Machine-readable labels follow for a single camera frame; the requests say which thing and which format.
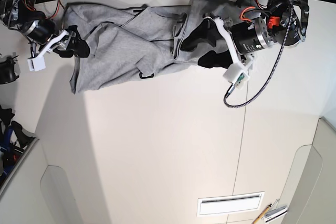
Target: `white wall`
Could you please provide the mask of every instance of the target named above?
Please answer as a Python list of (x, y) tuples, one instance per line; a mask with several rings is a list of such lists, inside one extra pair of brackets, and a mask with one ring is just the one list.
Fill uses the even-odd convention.
[(331, 125), (336, 127), (336, 87), (332, 89), (332, 93), (328, 97), (328, 101), (322, 115)]
[(308, 157), (306, 168), (283, 224), (336, 223), (334, 213), (336, 130), (324, 119), (319, 121), (313, 147), (317, 154), (311, 153)]

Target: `wrinkled fabric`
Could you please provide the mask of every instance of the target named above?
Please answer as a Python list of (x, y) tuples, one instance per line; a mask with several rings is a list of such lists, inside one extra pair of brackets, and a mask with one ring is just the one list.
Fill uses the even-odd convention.
[(201, 43), (193, 52), (180, 51), (187, 36), (200, 25), (203, 14), (231, 17), (238, 23), (240, 9), (227, 2), (191, 0), (188, 6), (144, 7), (127, 10), (99, 4), (70, 5), (65, 27), (77, 25), (90, 47), (88, 58), (76, 58), (70, 81), (73, 93), (173, 73), (196, 65), (214, 50), (227, 51), (225, 41), (215, 48)]

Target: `white vent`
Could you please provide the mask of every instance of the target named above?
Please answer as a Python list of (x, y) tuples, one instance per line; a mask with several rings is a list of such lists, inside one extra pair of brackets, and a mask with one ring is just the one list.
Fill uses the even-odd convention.
[(217, 216), (259, 210), (265, 192), (198, 199), (197, 216)]

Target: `white table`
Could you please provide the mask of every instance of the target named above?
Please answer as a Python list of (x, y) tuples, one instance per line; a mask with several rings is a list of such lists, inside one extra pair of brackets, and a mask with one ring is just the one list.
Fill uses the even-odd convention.
[[(63, 2), (75, 1), (119, 8), (189, 2)], [(41, 8), (52, 12), (54, 4)], [(312, 143), (319, 116), (332, 110), (336, 6), (309, 5), (307, 41), (285, 49), (270, 85), (247, 109), (226, 108), (223, 69), (201, 67), (72, 95), (73, 59), (49, 55), (46, 70), (29, 72), (26, 41), (5, 27), (2, 54), (20, 55), (21, 74), (0, 87), (0, 104), (12, 105), (16, 120), (36, 130), (47, 163), (67, 172), (86, 223), (250, 223), (258, 212), (197, 218), (197, 199), (265, 191), (264, 208), (281, 196), (295, 152)], [(278, 50), (258, 53), (248, 93), (235, 92), (231, 103), (257, 92)]]

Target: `white bracket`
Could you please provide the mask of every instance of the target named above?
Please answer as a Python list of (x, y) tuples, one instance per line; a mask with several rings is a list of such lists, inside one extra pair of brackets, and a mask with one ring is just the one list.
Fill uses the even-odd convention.
[(44, 61), (44, 54), (49, 51), (49, 49), (56, 43), (60, 42), (65, 36), (67, 36), (69, 33), (65, 30), (61, 32), (60, 35), (53, 38), (51, 41), (49, 41), (44, 48), (41, 50), (41, 52), (36, 57), (30, 57), (28, 59), (28, 66), (30, 71), (39, 71), (46, 68), (46, 64)]
[(237, 54), (235, 44), (233, 42), (231, 34), (225, 30), (224, 21), (220, 17), (212, 19), (216, 24), (219, 34), (225, 39), (227, 47), (230, 51), (233, 64), (224, 73), (223, 77), (230, 83), (234, 84), (237, 88), (241, 88), (244, 82), (250, 79), (248, 70), (253, 65), (254, 55), (248, 54), (245, 64), (243, 64)]

